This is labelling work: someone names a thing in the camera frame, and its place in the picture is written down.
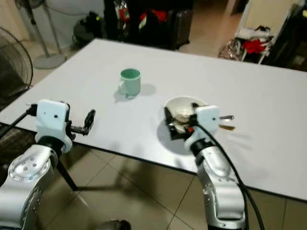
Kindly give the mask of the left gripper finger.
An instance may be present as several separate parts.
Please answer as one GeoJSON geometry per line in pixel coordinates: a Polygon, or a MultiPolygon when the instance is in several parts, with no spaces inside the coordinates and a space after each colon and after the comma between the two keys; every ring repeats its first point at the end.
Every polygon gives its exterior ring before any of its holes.
{"type": "Polygon", "coordinates": [[[96,114],[96,110],[92,109],[86,114],[84,119],[84,133],[89,134],[90,130],[92,129],[92,125],[94,125],[94,117],[96,114]]]}

